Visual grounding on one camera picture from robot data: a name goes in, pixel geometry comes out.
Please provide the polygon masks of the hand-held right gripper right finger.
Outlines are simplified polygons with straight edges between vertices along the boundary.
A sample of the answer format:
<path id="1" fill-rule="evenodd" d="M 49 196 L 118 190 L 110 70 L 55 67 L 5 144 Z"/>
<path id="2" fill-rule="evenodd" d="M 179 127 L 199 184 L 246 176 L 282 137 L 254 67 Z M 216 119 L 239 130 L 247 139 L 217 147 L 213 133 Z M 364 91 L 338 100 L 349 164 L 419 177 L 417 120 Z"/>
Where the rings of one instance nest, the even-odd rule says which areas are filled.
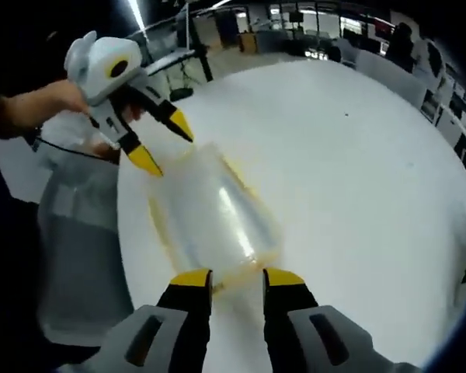
<path id="1" fill-rule="evenodd" d="M 375 372 L 370 334 L 320 305 L 298 275 L 263 270 L 264 338 L 274 372 Z"/>

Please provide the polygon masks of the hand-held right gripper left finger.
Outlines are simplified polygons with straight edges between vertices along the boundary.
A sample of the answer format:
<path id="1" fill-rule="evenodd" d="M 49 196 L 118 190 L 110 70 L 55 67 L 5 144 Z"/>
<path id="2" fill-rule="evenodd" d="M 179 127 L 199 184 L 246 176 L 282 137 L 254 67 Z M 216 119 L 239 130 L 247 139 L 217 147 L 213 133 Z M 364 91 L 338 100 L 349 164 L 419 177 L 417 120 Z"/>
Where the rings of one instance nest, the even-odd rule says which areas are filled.
<path id="1" fill-rule="evenodd" d="M 100 349 L 101 372 L 201 372 L 210 340 L 212 271 L 175 276 L 156 305 L 116 325 Z"/>

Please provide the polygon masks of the person's left hand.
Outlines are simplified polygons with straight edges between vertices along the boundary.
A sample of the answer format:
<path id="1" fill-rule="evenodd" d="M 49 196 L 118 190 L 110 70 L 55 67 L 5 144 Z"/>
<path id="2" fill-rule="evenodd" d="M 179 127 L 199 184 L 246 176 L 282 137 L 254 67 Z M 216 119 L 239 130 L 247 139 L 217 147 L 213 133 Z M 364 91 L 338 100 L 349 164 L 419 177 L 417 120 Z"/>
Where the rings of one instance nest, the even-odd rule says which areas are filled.
<path id="1" fill-rule="evenodd" d="M 89 105 L 81 90 L 67 79 L 52 82 L 46 87 L 47 96 L 54 106 L 62 110 L 89 115 Z"/>

